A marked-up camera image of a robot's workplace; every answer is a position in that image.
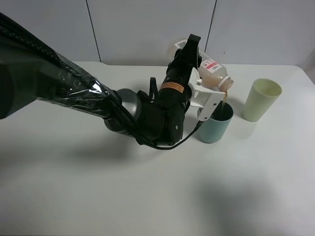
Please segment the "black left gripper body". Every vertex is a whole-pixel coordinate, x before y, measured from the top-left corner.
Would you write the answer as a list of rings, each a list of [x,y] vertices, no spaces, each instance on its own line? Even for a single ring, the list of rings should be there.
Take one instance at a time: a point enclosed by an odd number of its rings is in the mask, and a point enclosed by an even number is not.
[[[165,79],[154,98],[154,104],[163,110],[169,110],[179,105],[186,111],[192,97],[192,90],[188,86],[191,71],[193,68],[198,69],[200,64],[199,53],[194,57],[194,62],[191,62],[188,56],[178,49],[174,59],[167,67]]]

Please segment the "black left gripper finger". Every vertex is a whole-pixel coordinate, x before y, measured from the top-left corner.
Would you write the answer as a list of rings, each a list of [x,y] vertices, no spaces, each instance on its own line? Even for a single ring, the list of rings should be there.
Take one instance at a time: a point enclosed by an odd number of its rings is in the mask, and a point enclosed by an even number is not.
[[[198,48],[200,39],[201,37],[190,34],[185,46],[181,50],[181,61],[184,64],[194,67],[196,69],[198,69],[201,64]]]

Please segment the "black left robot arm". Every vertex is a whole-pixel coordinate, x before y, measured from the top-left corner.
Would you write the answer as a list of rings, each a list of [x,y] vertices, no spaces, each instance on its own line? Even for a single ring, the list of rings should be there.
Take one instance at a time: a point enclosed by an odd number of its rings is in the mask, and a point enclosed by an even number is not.
[[[151,78],[148,93],[112,90],[1,15],[0,117],[42,100],[100,117],[109,130],[131,136],[140,145],[171,150],[186,140],[184,119],[193,98],[189,79],[201,64],[199,41],[192,34],[176,51],[160,87]]]

